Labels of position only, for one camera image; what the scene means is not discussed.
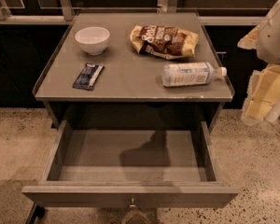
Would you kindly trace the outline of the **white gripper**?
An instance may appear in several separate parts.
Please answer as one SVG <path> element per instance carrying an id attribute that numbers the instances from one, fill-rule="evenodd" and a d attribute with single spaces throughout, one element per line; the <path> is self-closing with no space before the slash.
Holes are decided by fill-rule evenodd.
<path id="1" fill-rule="evenodd" d="M 254 71 L 249 79 L 242 122 L 252 126 L 262 121 L 277 121 L 280 117 L 280 0 L 259 26 L 239 40 L 237 47 L 257 47 L 258 58 L 268 63 L 262 71 Z"/>

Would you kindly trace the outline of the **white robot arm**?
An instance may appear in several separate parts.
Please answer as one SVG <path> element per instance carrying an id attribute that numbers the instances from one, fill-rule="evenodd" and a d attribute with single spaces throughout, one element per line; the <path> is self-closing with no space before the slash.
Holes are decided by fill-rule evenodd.
<path id="1" fill-rule="evenodd" d="M 254 71 L 249 79 L 241 119 L 246 125 L 275 122 L 280 117 L 280 0 L 237 46 L 254 49 L 257 57 L 267 64 L 262 71 Z"/>

